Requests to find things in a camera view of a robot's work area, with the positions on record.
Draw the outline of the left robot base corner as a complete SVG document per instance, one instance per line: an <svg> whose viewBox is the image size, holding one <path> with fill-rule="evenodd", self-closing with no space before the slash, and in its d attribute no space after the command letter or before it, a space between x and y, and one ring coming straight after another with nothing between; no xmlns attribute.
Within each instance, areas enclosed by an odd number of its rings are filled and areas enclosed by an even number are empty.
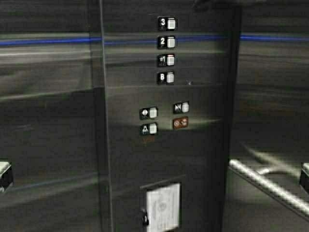
<svg viewBox="0 0 309 232"><path fill-rule="evenodd" d="M7 188L13 185L12 165L8 161L0 161L0 192L4 193Z"/></svg>

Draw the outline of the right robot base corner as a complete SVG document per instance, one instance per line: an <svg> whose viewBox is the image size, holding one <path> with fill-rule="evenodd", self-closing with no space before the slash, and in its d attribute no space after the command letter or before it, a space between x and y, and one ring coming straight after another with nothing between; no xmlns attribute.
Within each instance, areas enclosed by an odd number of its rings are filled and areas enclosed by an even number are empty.
<svg viewBox="0 0 309 232"><path fill-rule="evenodd" d="M309 193L309 164L303 163L300 179L299 179L300 186Z"/></svg>

